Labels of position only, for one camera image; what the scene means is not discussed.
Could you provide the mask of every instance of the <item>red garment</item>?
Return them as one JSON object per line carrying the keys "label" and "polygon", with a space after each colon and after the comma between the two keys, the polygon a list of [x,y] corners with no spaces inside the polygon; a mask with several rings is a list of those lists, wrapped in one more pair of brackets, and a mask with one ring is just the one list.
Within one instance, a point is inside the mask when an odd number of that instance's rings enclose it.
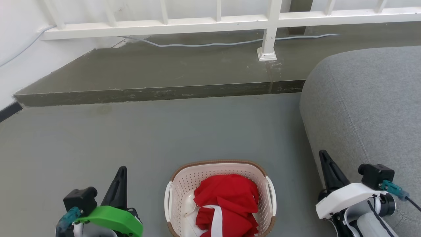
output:
{"label": "red garment", "polygon": [[259,194],[256,184],[240,175],[215,175],[200,183],[195,190],[195,203],[201,207],[196,225],[207,232],[200,237],[211,237],[215,209],[206,205],[217,205],[222,210],[223,237],[252,237],[258,233],[257,222],[252,213],[257,213]]}

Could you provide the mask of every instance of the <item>laundry basket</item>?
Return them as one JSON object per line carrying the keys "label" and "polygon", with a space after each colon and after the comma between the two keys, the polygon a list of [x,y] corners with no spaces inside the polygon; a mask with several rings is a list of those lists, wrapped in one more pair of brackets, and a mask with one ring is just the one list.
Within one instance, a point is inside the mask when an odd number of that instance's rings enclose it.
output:
{"label": "laundry basket", "polygon": [[258,213],[255,215],[258,236],[267,236],[275,224],[276,194],[272,181],[258,164],[243,160],[213,160],[180,167],[165,190],[164,210],[168,228],[174,237],[182,236],[183,201],[204,179],[213,175],[239,174],[251,179],[259,190]]}

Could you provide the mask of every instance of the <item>railing post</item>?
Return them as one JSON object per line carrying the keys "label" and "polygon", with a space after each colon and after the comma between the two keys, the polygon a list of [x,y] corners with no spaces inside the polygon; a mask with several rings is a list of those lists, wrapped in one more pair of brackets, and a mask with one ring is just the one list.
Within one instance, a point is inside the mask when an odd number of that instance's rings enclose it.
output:
{"label": "railing post", "polygon": [[104,2],[104,6],[105,6],[105,13],[107,14],[108,24],[111,27],[117,26],[117,22],[115,20],[114,13],[112,12],[112,9],[111,9],[110,1],[109,0],[103,0],[103,2]]}
{"label": "railing post", "polygon": [[275,45],[276,31],[278,29],[279,13],[281,12],[282,0],[269,0],[267,19],[269,27],[264,30],[262,47],[257,49],[259,61],[276,60]]}
{"label": "railing post", "polygon": [[51,16],[53,17],[54,22],[57,25],[57,28],[63,29],[64,28],[64,21],[60,17],[59,11],[57,11],[56,6],[54,5],[53,0],[44,0],[45,5],[47,5],[47,9],[50,12]]}
{"label": "railing post", "polygon": [[216,0],[216,22],[221,22],[221,0]]}
{"label": "railing post", "polygon": [[165,0],[160,0],[161,2],[161,14],[162,14],[162,22],[164,25],[168,25],[168,13],[167,13],[167,6],[165,5]]}
{"label": "railing post", "polygon": [[384,9],[384,6],[386,6],[387,0],[378,0],[376,7],[374,8],[374,11],[376,13],[381,13]]}
{"label": "railing post", "polygon": [[326,4],[326,8],[325,8],[325,14],[327,16],[332,15],[333,6],[335,5],[335,1],[336,0],[328,0],[328,3]]}

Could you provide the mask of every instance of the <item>black cable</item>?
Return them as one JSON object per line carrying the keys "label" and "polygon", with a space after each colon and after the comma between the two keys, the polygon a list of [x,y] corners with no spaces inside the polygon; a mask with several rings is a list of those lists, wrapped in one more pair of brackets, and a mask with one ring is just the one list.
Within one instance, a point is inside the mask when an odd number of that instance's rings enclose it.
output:
{"label": "black cable", "polygon": [[381,219],[381,217],[377,214],[376,210],[374,210],[373,205],[371,204],[370,200],[368,200],[367,202],[368,202],[368,205],[370,206],[371,211],[374,213],[374,215],[376,216],[377,220],[380,222],[381,226],[383,226],[383,228],[387,231],[387,233],[389,234],[390,237],[394,237],[394,235],[392,234],[392,232],[390,232],[389,228],[383,222],[383,220]]}
{"label": "black cable", "polygon": [[421,207],[418,206],[413,200],[411,200],[411,198],[406,196],[405,199],[408,200],[410,203],[412,203],[412,205],[414,205],[414,207],[416,207],[421,212]]}

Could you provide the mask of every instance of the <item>black baseboard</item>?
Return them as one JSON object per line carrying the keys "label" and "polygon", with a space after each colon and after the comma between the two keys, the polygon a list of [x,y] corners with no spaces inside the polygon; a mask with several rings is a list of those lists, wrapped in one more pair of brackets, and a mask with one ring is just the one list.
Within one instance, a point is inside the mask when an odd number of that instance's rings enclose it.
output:
{"label": "black baseboard", "polygon": [[0,123],[21,110],[22,106],[18,102],[14,102],[13,104],[4,108],[2,111],[0,111]]}

